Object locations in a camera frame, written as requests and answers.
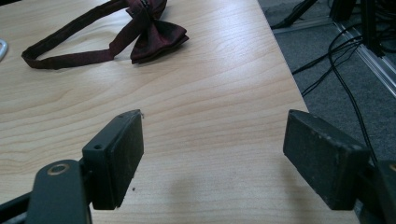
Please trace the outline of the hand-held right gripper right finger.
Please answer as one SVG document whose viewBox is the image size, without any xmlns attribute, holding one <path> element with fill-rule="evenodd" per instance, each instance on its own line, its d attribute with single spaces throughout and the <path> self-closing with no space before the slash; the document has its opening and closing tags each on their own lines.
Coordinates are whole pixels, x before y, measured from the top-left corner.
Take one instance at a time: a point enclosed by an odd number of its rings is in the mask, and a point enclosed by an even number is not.
<svg viewBox="0 0 396 224">
<path fill-rule="evenodd" d="M 332 210 L 350 210 L 358 172 L 370 151 L 354 138 L 313 114 L 290 110 L 283 153 Z"/>
</svg>

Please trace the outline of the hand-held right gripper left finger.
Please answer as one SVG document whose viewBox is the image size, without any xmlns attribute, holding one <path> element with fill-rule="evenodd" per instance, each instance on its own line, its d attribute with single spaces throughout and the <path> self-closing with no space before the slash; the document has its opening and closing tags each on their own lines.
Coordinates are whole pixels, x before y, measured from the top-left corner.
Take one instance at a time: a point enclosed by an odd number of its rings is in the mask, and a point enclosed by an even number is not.
<svg viewBox="0 0 396 224">
<path fill-rule="evenodd" d="M 117 115 L 83 149 L 93 208 L 120 207 L 144 154 L 139 109 Z"/>
</svg>

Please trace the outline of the dark red bow tie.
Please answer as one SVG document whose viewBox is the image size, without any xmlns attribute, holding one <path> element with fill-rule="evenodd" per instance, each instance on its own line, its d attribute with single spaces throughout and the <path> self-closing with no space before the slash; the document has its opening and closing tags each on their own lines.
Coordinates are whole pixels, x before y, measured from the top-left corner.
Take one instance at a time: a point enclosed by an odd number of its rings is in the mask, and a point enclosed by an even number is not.
<svg viewBox="0 0 396 224">
<path fill-rule="evenodd" d="M 188 40 L 185 28 L 161 20 L 166 4 L 167 0 L 109 0 L 35 43 L 21 57 L 32 68 L 58 70 L 112 61 L 126 47 L 133 45 L 131 62 L 147 63 Z M 126 10 L 132 20 L 120 30 L 107 49 L 39 58 L 83 28 L 121 9 Z"/>
</svg>

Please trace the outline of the black stand leg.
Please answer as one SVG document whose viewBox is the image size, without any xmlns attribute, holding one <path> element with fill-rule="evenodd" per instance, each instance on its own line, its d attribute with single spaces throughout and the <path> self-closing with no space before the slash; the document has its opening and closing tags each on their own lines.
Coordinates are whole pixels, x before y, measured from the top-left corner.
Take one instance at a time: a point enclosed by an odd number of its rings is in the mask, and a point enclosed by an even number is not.
<svg viewBox="0 0 396 224">
<path fill-rule="evenodd" d="M 292 12 L 283 21 L 271 25 L 272 30 L 288 28 L 292 26 L 299 18 L 301 18 L 305 12 L 311 8 L 318 0 L 304 0 L 302 3 L 298 4 Z"/>
</svg>

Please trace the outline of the white object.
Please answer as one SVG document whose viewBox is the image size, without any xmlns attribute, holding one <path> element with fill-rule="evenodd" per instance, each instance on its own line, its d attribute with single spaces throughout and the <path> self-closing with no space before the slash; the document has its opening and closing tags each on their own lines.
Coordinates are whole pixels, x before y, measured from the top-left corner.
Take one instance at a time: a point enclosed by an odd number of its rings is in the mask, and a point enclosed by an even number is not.
<svg viewBox="0 0 396 224">
<path fill-rule="evenodd" d="M 0 38 L 0 62 L 4 59 L 7 54 L 8 44 L 4 39 Z"/>
</svg>

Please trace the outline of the silver metal floor rail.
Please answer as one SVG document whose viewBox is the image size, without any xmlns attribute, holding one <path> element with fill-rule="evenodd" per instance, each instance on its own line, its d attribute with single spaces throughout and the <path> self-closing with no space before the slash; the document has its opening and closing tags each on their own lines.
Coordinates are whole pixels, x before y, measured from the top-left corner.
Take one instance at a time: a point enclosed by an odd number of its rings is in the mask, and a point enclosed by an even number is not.
<svg viewBox="0 0 396 224">
<path fill-rule="evenodd" d="M 334 22 L 333 24 L 340 33 L 343 32 L 346 39 L 361 35 L 356 28 L 347 29 L 346 22 Z M 358 55 L 396 99 L 396 64 L 387 56 L 376 56 L 364 45 L 358 47 Z"/>
</svg>

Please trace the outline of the black stand post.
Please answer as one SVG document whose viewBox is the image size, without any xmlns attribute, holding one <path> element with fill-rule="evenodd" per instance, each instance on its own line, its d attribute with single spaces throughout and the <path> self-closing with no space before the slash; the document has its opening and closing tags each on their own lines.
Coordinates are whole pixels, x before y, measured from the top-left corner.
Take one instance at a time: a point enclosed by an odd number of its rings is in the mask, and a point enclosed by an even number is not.
<svg viewBox="0 0 396 224">
<path fill-rule="evenodd" d="M 383 57 L 384 52 L 376 35 L 375 0 L 361 0 L 361 22 L 364 46 L 375 56 Z"/>
</svg>

